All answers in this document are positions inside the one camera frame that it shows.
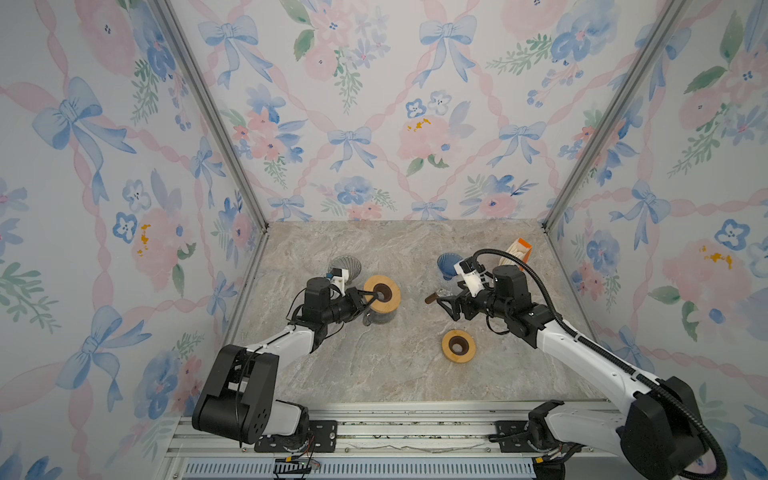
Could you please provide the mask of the clear grey glass dripper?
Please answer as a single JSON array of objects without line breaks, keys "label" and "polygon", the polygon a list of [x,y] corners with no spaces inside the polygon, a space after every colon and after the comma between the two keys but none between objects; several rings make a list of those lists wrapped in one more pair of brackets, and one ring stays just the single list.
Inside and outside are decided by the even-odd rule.
[{"label": "clear grey glass dripper", "polygon": [[333,258],[329,263],[329,269],[331,271],[334,270],[341,270],[342,272],[346,271],[347,281],[354,281],[362,272],[362,263],[361,261],[352,255],[342,255]]}]

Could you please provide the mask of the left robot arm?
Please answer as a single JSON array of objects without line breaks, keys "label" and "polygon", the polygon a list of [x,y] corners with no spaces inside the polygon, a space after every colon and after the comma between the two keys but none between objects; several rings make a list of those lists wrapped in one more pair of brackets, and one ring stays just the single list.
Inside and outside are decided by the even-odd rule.
[{"label": "left robot arm", "polygon": [[308,409],[275,398],[280,371],[316,351],[331,324],[349,323],[391,296],[341,290],[326,277],[308,280],[303,294],[280,333],[247,347],[222,347],[191,417],[195,430],[246,445],[266,440],[287,451],[309,446]]}]

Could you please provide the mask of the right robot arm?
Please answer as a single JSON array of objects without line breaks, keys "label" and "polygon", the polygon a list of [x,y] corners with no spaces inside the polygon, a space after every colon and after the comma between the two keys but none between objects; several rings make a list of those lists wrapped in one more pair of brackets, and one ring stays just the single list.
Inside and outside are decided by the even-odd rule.
[{"label": "right robot arm", "polygon": [[525,442],[542,453],[542,463],[564,463],[585,447],[626,460],[646,479],[690,477],[691,466],[711,452],[691,389],[632,365],[576,330],[548,305],[532,300],[526,275],[501,265],[487,273],[469,260],[455,264],[457,295],[437,298],[453,320],[484,315],[500,319],[503,334],[566,364],[597,388],[617,414],[579,410],[550,400],[528,414],[521,433],[500,431],[495,443]]}]

